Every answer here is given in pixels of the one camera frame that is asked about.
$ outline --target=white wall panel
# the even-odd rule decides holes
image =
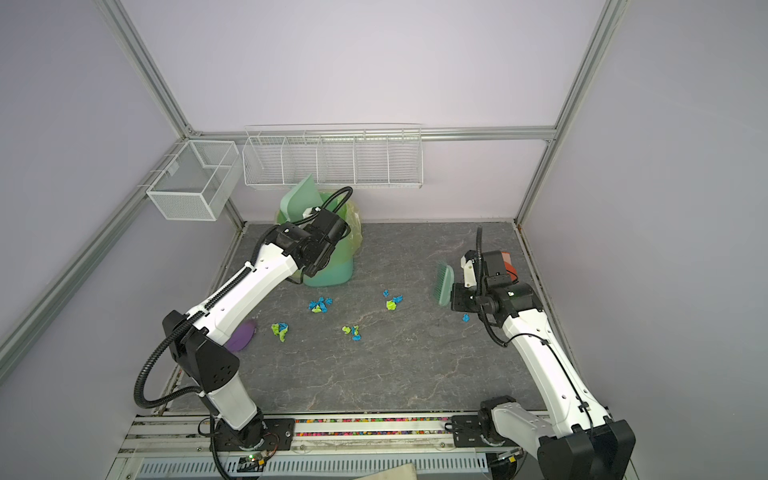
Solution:
[[[124,0],[192,125],[554,124],[604,0]]]
[[[0,386],[3,478],[102,480],[139,409],[133,385],[163,318],[207,295],[233,236],[227,218],[173,222],[146,203]],[[173,361],[147,383],[157,398]]]
[[[0,2],[0,336],[175,140],[92,2]]]
[[[540,140],[424,142],[422,188],[357,188],[364,222],[513,218],[544,153]],[[232,199],[244,220],[274,221],[288,191],[239,184]]]
[[[633,0],[524,224],[640,478],[765,478],[768,3]]]

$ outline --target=green brush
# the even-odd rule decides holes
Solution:
[[[453,288],[453,269],[445,262],[440,262],[437,269],[437,284],[432,295],[440,306],[447,306],[451,302],[451,288]]]

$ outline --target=black mounting plate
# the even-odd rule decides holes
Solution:
[[[264,423],[266,423],[264,443],[258,449],[272,452],[275,449],[275,443],[277,443],[278,450],[290,450],[290,445],[293,441],[293,428],[296,426],[296,420],[264,419]],[[222,432],[217,432],[217,435],[216,450],[218,452],[245,452],[232,443],[229,438],[225,437],[225,434]]]
[[[458,426],[459,432],[453,432],[453,445],[457,448],[464,447],[516,447],[518,444],[505,439],[501,445],[489,445],[480,438],[480,421],[477,415],[454,415],[451,423]]]

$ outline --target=mesh basket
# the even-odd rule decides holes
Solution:
[[[240,179],[232,141],[189,140],[147,189],[168,220],[216,220]]]
[[[307,175],[321,187],[421,187],[418,132],[349,135],[249,136],[243,146],[245,183],[256,189],[298,184]]]

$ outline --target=gray marble floor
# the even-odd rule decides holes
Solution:
[[[251,225],[235,256],[250,256],[266,226]],[[461,277],[459,259],[475,243],[474,223],[368,223],[346,284],[310,288],[283,282],[255,308],[250,344],[238,352],[240,377],[266,413],[476,410],[482,400],[511,395],[526,409],[544,403],[515,348],[496,346],[476,315],[440,307],[432,298],[437,263]],[[507,250],[520,280],[531,282],[514,228],[483,224],[483,250]],[[382,294],[403,295],[395,311]],[[328,313],[307,305],[332,297]],[[286,342],[272,323],[289,325]],[[353,342],[342,326],[359,325]],[[203,409],[195,396],[171,412]]]

